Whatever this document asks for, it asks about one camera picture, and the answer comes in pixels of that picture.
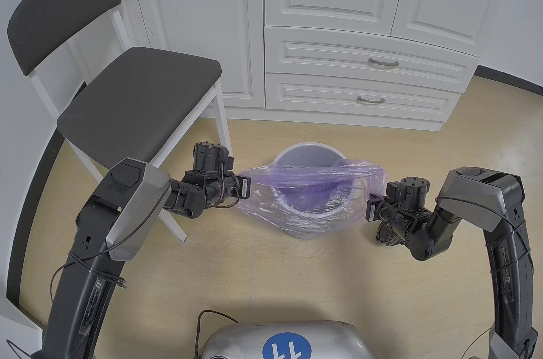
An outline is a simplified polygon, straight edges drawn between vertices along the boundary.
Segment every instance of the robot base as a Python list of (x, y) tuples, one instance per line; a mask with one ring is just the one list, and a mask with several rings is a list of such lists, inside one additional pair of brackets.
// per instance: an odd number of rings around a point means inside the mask
[(378, 359), (354, 326), (335, 321), (234, 324), (215, 332), (202, 359)]

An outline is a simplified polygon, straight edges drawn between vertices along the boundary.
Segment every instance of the white wall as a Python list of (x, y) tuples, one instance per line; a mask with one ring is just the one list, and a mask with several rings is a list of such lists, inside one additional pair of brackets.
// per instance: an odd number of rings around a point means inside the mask
[(501, 0), (480, 64), (543, 86), (542, 0)]
[[(28, 186), (56, 123), (41, 103), (30, 80), (23, 76), (8, 42), (9, 19), (21, 0), (0, 0), (0, 357), (14, 357), (5, 343), (11, 338), (33, 352), (40, 331), (7, 299), (5, 284), (11, 243)], [(60, 108), (82, 82), (67, 45), (38, 66), (38, 74)]]

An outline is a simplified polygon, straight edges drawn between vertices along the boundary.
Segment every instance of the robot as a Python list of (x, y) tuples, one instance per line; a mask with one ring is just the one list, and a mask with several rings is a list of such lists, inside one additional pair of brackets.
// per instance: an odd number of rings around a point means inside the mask
[[(231, 172), (234, 159), (225, 147), (198, 143), (193, 154), (194, 168), (181, 181), (128, 158), (102, 179), (77, 216), (42, 349), (31, 358), (93, 358), (113, 291), (125, 287), (124, 263), (139, 251), (160, 209), (197, 218), (206, 208), (230, 207), (249, 197), (250, 179)], [(454, 169), (433, 212), (424, 208), (429, 188), (423, 178), (404, 178), (389, 182), (385, 196), (372, 195), (367, 219), (381, 222), (377, 240), (403, 244), (424, 261), (449, 248), (462, 219), (483, 229), (495, 303), (488, 357), (531, 358), (538, 333), (532, 328), (533, 264), (520, 177)], [(228, 197), (236, 202), (220, 205)], [(234, 324), (218, 330), (195, 354), (195, 359), (378, 359), (353, 326), (333, 321)]]

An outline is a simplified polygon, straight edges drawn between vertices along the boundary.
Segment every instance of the wooden floor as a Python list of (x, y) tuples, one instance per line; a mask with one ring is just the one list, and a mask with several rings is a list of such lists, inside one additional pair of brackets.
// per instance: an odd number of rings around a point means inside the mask
[[(237, 172), (269, 163), (294, 143), (322, 142), (349, 158), (380, 164), (389, 180), (429, 179), (430, 209), (452, 168), (521, 175), (535, 264), (533, 326), (543, 330), (543, 97), (475, 77), (438, 133), (235, 120), (229, 127)], [(218, 140), (212, 119), (194, 124), (164, 170), (180, 179), (200, 140)], [(64, 144), (36, 214), (22, 279), (21, 305), (42, 322), (51, 307), (51, 274), (66, 260), (76, 215), (95, 186)], [(467, 222), (446, 253), (422, 263), (404, 247), (377, 244), (377, 222), (296, 240), (236, 208), (178, 220), (188, 233), (185, 243), (157, 221), (126, 264), (128, 288), (113, 296), (99, 359), (192, 359), (196, 318), (204, 308), (242, 322), (348, 322), (382, 359), (460, 359), (494, 319), (483, 233)], [(227, 323), (207, 315), (201, 339)], [(466, 357), (487, 357), (487, 349), (488, 337), (481, 337)], [(543, 358), (543, 341), (534, 357)]]

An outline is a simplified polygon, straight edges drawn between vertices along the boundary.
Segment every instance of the chair seat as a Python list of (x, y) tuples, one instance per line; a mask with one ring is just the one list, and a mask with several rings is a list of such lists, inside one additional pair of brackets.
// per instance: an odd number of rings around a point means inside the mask
[(57, 127), (108, 169), (125, 157), (151, 161), (220, 76), (216, 60), (133, 47), (81, 91)]

